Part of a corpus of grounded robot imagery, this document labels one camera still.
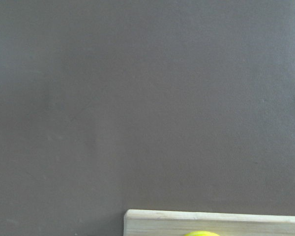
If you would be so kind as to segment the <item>wooden cutting board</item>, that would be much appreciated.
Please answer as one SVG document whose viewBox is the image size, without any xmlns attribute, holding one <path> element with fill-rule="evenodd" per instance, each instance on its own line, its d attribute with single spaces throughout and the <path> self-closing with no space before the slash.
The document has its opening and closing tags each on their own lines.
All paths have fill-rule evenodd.
<svg viewBox="0 0 295 236">
<path fill-rule="evenodd" d="M 125 236 L 184 236 L 208 231 L 220 236 L 295 236 L 295 216 L 129 209 Z"/>
</svg>

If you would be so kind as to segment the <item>yellow lemon slice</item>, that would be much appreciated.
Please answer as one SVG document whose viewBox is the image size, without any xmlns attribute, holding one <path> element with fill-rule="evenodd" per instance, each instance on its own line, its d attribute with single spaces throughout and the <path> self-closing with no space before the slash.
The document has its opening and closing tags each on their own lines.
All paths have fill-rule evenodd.
<svg viewBox="0 0 295 236">
<path fill-rule="evenodd" d="M 184 236 L 219 236 L 219 234 L 209 231 L 193 231 L 185 234 Z"/>
</svg>

